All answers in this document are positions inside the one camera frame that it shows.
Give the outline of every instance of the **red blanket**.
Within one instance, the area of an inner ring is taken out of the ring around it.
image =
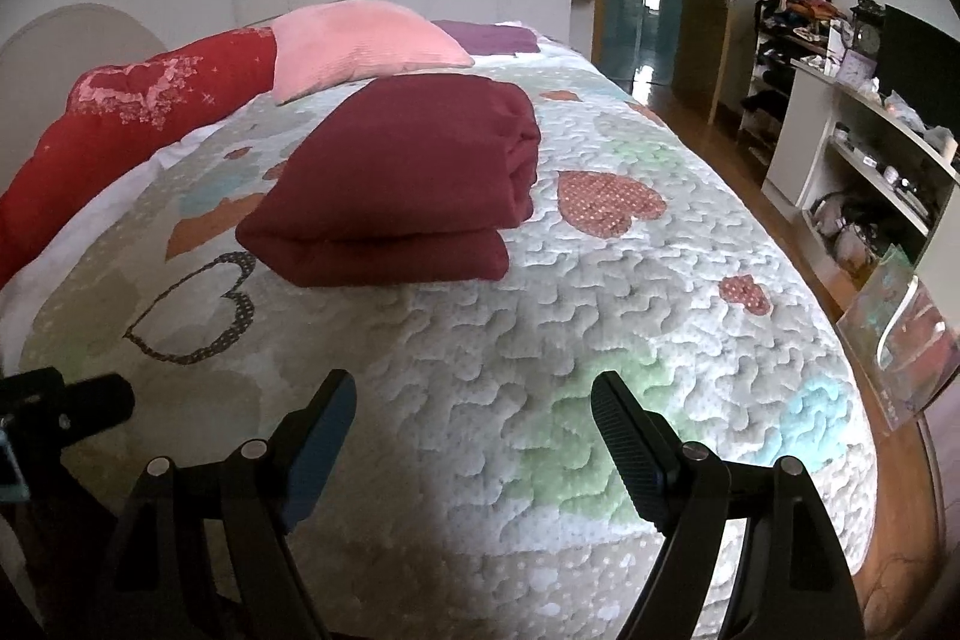
[[[499,280],[533,213],[539,128],[519,87],[376,79],[296,148],[237,242],[298,286]]]
[[[270,28],[239,28],[83,74],[0,196],[0,287],[114,180],[270,90],[275,57]]]

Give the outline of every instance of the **quilted bedspread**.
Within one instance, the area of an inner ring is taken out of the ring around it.
[[[544,137],[534,215],[503,232],[511,268],[498,283],[285,283],[232,228],[364,83],[282,107],[261,95],[236,112],[35,319],[22,369],[116,371],[136,391],[133,419],[72,449],[68,466],[119,509],[153,456],[222,458],[343,367],[357,417],[289,538],[330,629],[615,637],[662,538],[637,518],[590,417],[590,383],[613,369],[722,458],[803,458],[859,567],[875,450],[826,316],[703,161],[568,61],[471,70],[520,85]],[[718,632],[742,530],[728,524],[699,636]]]

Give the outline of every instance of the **screw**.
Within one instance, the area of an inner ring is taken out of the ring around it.
[[[683,444],[683,456],[690,461],[704,461],[710,455],[709,448],[700,442],[685,442]]]
[[[786,472],[787,475],[803,475],[803,461],[800,461],[798,458],[793,456],[784,456],[781,458],[781,469]]]
[[[154,477],[160,477],[166,474],[168,469],[170,469],[170,459],[165,458],[165,456],[157,456],[157,458],[147,464],[147,474],[153,475]]]
[[[262,439],[248,439],[240,448],[240,455],[248,458],[250,461],[256,461],[262,458],[267,452],[267,443]]]

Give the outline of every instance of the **folded blanket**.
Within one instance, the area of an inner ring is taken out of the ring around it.
[[[376,79],[296,148],[237,242],[299,286],[497,280],[508,259],[496,229],[533,213],[538,147],[515,85]]]

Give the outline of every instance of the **television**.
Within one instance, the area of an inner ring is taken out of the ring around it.
[[[913,15],[887,6],[877,54],[880,93],[896,91],[928,125],[960,140],[960,42]]]

